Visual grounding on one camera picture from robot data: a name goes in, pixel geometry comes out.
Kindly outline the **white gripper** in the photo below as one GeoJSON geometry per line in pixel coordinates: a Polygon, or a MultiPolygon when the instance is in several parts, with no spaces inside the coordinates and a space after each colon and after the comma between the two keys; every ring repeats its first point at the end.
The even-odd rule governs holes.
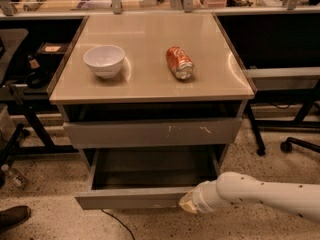
{"type": "Polygon", "coordinates": [[[179,206],[186,212],[196,214],[211,213],[217,209],[220,196],[217,192],[215,181],[205,181],[196,186],[194,191],[189,191],[179,201],[179,206]]]}

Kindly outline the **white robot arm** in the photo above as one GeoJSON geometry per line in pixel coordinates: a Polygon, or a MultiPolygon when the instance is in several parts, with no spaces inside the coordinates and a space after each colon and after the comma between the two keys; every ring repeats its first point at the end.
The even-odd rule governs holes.
{"type": "Polygon", "coordinates": [[[211,213],[231,205],[260,203],[303,219],[320,222],[320,186],[259,181],[251,176],[222,173],[184,195],[179,206],[189,213],[211,213]]]}

